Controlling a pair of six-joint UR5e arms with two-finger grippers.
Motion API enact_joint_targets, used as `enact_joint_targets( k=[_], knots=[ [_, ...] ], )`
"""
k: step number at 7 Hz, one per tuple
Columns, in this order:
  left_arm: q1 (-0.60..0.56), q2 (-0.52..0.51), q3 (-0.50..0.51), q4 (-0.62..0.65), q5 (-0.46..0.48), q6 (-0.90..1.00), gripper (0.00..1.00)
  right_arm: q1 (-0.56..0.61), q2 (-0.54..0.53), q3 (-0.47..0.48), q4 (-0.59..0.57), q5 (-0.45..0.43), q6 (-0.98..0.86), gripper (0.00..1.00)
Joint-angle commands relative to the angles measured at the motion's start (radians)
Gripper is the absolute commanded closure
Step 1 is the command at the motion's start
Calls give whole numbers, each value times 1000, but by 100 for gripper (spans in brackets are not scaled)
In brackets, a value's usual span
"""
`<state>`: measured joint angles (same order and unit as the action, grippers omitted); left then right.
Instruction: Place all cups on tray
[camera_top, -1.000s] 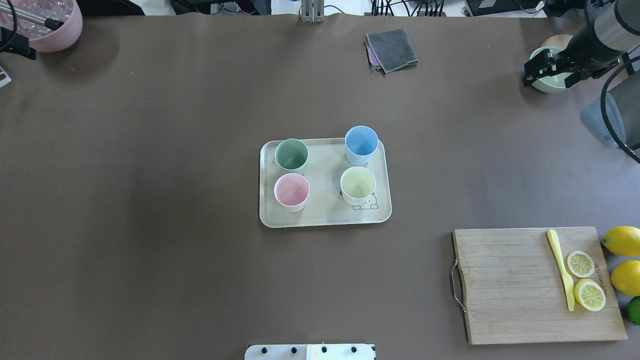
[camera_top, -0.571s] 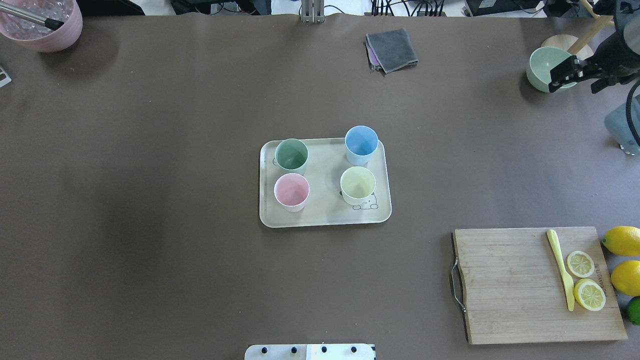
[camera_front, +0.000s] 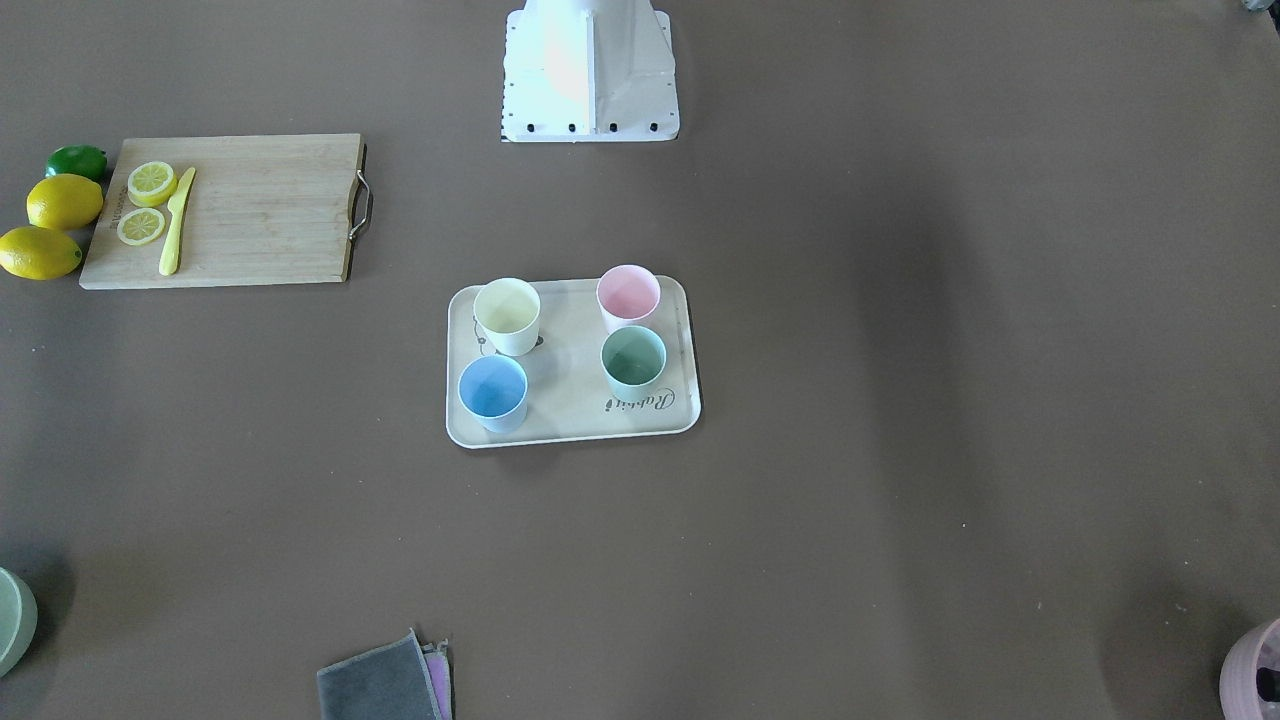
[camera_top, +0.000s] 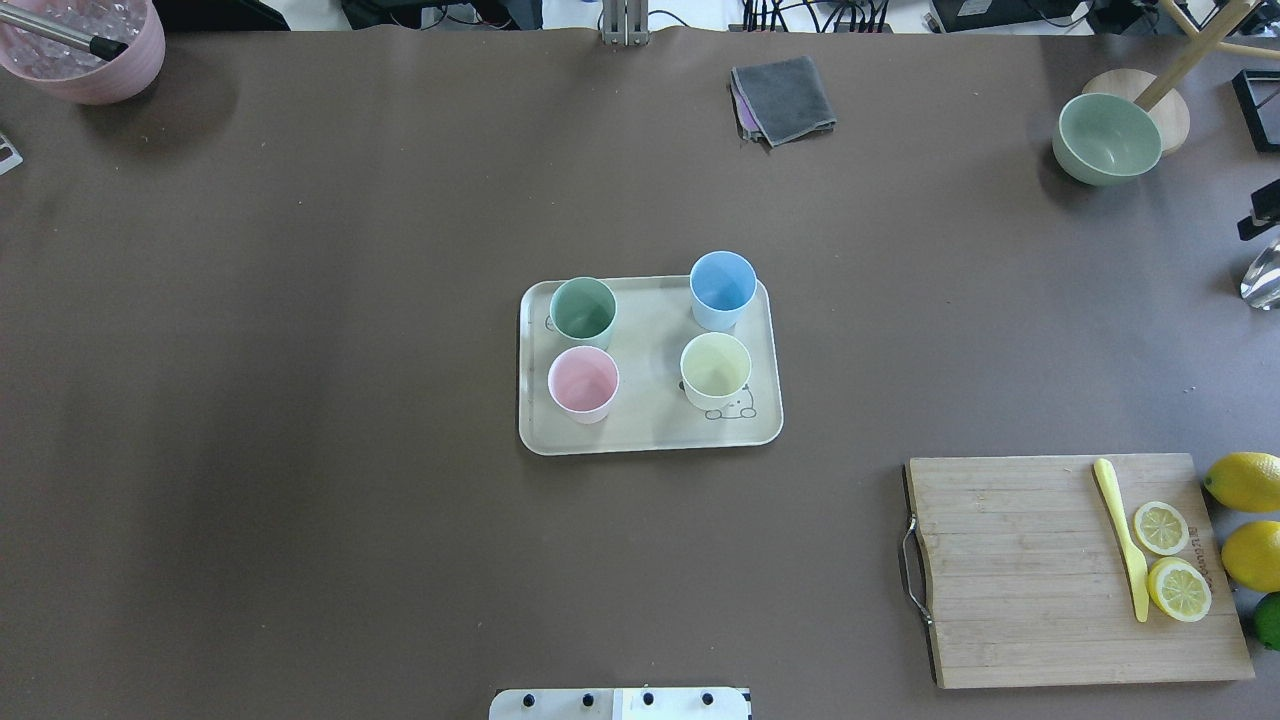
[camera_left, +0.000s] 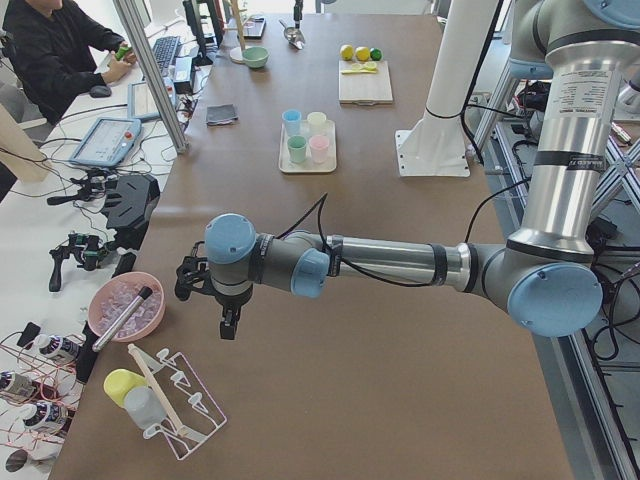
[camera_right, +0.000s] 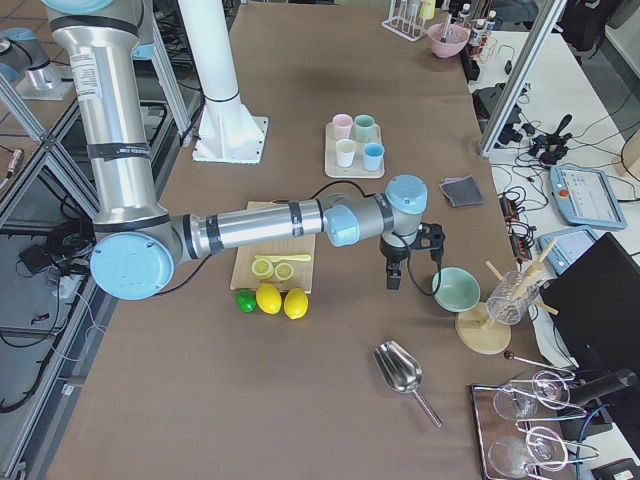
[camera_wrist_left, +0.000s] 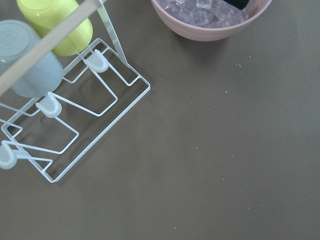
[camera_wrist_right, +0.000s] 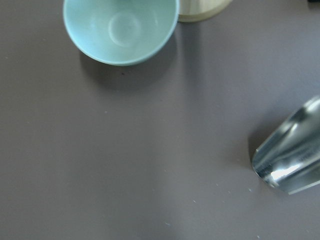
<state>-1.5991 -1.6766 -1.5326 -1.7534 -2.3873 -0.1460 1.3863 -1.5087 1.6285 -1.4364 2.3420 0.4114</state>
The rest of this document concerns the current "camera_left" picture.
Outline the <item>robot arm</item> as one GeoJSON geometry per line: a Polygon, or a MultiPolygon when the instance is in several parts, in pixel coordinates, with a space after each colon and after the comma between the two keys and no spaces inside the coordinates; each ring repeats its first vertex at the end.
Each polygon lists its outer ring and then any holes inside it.
{"type": "Polygon", "coordinates": [[[177,270],[176,296],[198,292],[222,308],[235,336],[255,285],[319,296],[327,278],[354,270],[386,283],[449,285],[490,300],[529,331],[563,337],[599,313],[603,292],[585,235],[623,72],[639,57],[635,1],[520,1],[510,61],[551,79],[520,228],[502,245],[411,244],[291,229],[259,234],[238,214],[211,220],[177,270]]]}

